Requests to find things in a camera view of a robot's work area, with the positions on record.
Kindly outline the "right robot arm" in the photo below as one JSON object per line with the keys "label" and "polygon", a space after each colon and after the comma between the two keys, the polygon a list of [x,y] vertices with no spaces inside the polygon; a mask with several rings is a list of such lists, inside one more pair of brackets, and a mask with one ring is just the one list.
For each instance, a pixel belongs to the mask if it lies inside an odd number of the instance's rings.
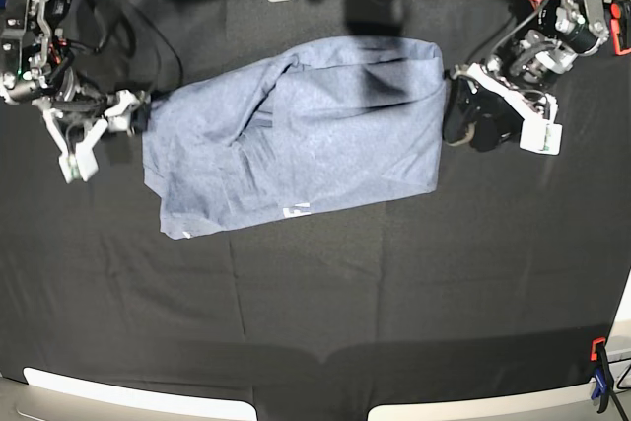
{"label": "right robot arm", "polygon": [[117,90],[106,93],[75,69],[77,54],[104,52],[114,29],[98,12],[94,0],[85,0],[97,23],[96,44],[67,37],[62,23],[73,0],[3,0],[1,20],[1,98],[7,105],[33,105],[47,120],[50,136],[60,150],[76,153],[89,139],[105,133],[134,135],[146,130],[150,92]]}

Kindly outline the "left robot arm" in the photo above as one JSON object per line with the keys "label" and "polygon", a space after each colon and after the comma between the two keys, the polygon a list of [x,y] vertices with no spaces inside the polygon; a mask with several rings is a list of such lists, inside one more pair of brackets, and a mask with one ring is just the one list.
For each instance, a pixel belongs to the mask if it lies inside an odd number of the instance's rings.
{"label": "left robot arm", "polygon": [[518,142],[521,149],[556,156],[563,126],[552,85],[580,57],[608,41],[603,0],[528,0],[532,11],[502,36],[480,62],[458,65],[443,139],[479,152]]}

